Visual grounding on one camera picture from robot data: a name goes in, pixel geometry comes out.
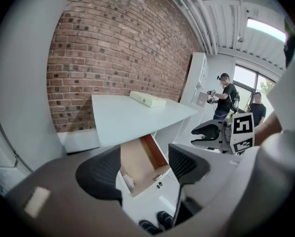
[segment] jeans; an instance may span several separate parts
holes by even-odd
[[[228,112],[216,110],[216,112],[213,116],[213,119],[223,120],[226,118],[227,115],[228,115]]]

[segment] ceiling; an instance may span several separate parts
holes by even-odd
[[[210,36],[211,46],[214,45],[212,41],[212,35],[214,35],[217,53],[244,58],[279,75],[286,69],[284,43],[246,26],[248,18],[253,18],[284,32],[285,15],[276,0],[202,0],[205,9],[199,6],[197,0],[183,0],[186,6],[182,0],[173,1],[186,16],[194,31],[197,31],[200,25],[195,26],[195,23],[199,21],[192,20],[188,12],[188,9],[192,7],[190,3],[195,5],[201,17],[200,20],[203,20],[207,26],[203,28],[203,39],[198,31],[198,40],[203,51],[206,51],[203,41],[205,35]],[[212,26],[212,34],[209,32],[208,24]],[[239,36],[243,37],[243,43],[237,41]]]

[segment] cap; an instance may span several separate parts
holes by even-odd
[[[222,77],[230,78],[230,76],[229,76],[227,73],[223,73],[223,74],[220,76],[219,80],[221,80]]]

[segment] man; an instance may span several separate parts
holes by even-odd
[[[247,113],[253,113],[254,118],[254,126],[258,126],[261,123],[263,123],[265,117],[266,117],[266,107],[261,103],[261,93],[256,92],[254,94],[254,103],[251,104],[247,108]]]
[[[211,92],[211,96],[215,96],[218,100],[215,100],[214,103],[218,103],[217,109],[213,116],[213,119],[223,120],[226,118],[228,113],[230,112],[232,100],[236,96],[236,88],[230,81],[230,76],[227,73],[223,73],[220,76],[221,84],[224,87],[223,93],[218,94],[215,92]]]

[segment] white ceiling beam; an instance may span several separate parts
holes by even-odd
[[[202,0],[205,5],[240,5],[240,0]],[[276,4],[270,4],[263,0],[243,0],[244,6],[254,6],[256,8],[260,9],[268,9],[272,10],[280,15],[286,14],[284,10],[282,10],[279,6],[276,6]]]
[[[248,53],[245,53],[245,52],[241,52],[241,51],[238,51],[238,50],[234,50],[234,49],[230,49],[230,48],[225,48],[225,47],[219,47],[218,49],[218,53],[220,54],[226,54],[226,55],[230,55],[230,56],[234,56],[234,57],[237,57],[237,58],[241,58],[243,60],[247,60],[249,62],[252,62],[252,63],[255,63],[265,69],[268,69],[270,70],[271,72],[277,74],[278,76],[281,77],[281,75],[283,74],[283,70],[276,67],[275,65],[261,59],[261,58],[258,58],[254,55],[251,55],[251,54],[248,54]]]

